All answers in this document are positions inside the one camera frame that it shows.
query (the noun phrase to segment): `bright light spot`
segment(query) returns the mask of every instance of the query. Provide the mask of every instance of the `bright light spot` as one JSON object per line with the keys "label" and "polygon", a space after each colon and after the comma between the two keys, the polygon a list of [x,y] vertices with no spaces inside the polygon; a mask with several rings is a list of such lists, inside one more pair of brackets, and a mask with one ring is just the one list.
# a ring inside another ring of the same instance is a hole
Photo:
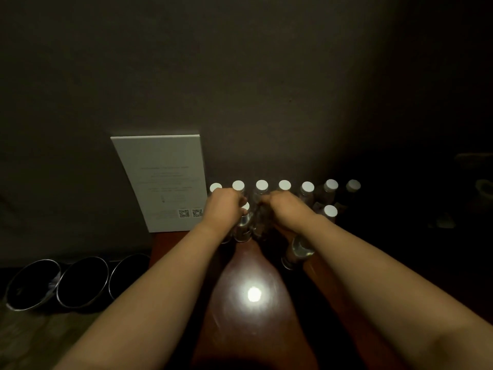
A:
{"label": "bright light spot", "polygon": [[260,297],[262,296],[262,291],[259,290],[257,287],[251,287],[248,290],[248,300],[251,302],[257,302],[260,300]]}

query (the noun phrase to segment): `forearm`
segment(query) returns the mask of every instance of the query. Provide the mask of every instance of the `forearm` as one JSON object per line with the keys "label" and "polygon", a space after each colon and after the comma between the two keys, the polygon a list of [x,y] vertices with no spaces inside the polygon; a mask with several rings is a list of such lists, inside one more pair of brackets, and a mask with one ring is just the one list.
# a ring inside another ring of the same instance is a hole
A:
{"label": "forearm", "polygon": [[102,313],[57,369],[76,364],[162,367],[183,333],[223,236],[197,225]]}
{"label": "forearm", "polygon": [[322,216],[313,218],[303,235],[369,320],[413,365],[443,335],[489,326],[420,275]]}

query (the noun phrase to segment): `white bottle cap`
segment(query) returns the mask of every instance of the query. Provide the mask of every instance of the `white bottle cap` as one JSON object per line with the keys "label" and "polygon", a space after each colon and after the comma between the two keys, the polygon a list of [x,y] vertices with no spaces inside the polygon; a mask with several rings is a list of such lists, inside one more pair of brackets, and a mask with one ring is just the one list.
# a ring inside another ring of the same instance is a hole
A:
{"label": "white bottle cap", "polygon": [[334,192],[337,188],[339,188],[339,184],[333,179],[329,179],[324,183],[325,192]]}
{"label": "white bottle cap", "polygon": [[304,194],[311,193],[315,189],[315,186],[310,181],[305,181],[301,185],[301,192]]}
{"label": "white bottle cap", "polygon": [[269,184],[266,180],[257,180],[255,187],[260,193],[266,193],[269,189]]}
{"label": "white bottle cap", "polygon": [[233,182],[233,189],[235,191],[243,193],[245,191],[245,183],[243,183],[241,180],[235,180]]}
{"label": "white bottle cap", "polygon": [[211,193],[213,193],[216,188],[222,188],[221,184],[219,184],[219,183],[212,183],[211,186],[209,187],[209,191]]}
{"label": "white bottle cap", "polygon": [[361,183],[357,180],[351,179],[348,181],[348,184],[346,184],[346,189],[349,192],[356,192],[361,188]]}
{"label": "white bottle cap", "polygon": [[291,183],[289,180],[281,180],[279,182],[279,189],[281,191],[289,191],[291,189]]}
{"label": "white bottle cap", "polygon": [[334,205],[325,206],[324,215],[329,219],[335,218],[337,215],[337,208]]}

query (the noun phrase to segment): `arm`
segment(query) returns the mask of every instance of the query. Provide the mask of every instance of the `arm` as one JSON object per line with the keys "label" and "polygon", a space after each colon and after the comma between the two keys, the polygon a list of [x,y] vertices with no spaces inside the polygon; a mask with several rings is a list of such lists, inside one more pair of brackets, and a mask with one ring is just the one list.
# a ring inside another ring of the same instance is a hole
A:
{"label": "arm", "polygon": [[216,189],[204,218],[130,286],[71,348],[56,370],[162,368],[178,343],[216,248],[244,198]]}
{"label": "arm", "polygon": [[368,319],[415,368],[493,368],[493,328],[386,253],[313,213],[296,196],[264,198],[309,240]]}

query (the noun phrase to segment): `glossy tabletop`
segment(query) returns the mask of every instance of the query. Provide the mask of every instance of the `glossy tabletop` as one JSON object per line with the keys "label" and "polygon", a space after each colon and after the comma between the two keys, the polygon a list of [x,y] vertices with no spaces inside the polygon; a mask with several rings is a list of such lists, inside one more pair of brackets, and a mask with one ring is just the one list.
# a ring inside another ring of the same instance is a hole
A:
{"label": "glossy tabletop", "polygon": [[[185,235],[156,234],[151,265]],[[282,267],[291,236],[219,247],[167,368],[406,368],[319,256]]]}

